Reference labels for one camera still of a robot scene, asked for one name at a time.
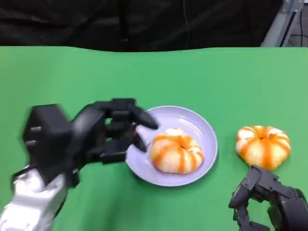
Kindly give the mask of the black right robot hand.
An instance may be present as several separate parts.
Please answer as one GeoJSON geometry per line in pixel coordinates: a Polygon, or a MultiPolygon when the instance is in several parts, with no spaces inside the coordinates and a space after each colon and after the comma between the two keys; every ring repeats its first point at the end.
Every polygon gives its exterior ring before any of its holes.
{"type": "Polygon", "coordinates": [[[308,203],[300,189],[287,187],[279,177],[256,165],[251,165],[246,177],[232,193],[229,208],[241,231],[269,231],[270,228],[253,222],[248,215],[248,201],[268,201],[267,213],[276,231],[306,231],[308,203]]]}

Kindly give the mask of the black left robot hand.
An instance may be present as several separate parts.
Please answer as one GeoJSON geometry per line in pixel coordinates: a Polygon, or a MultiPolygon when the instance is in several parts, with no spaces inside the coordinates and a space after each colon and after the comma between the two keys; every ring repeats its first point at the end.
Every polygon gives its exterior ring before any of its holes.
{"type": "Polygon", "coordinates": [[[86,105],[73,119],[73,138],[67,152],[74,165],[125,162],[131,145],[146,152],[137,126],[157,130],[157,120],[133,98],[116,98],[86,105]]]}

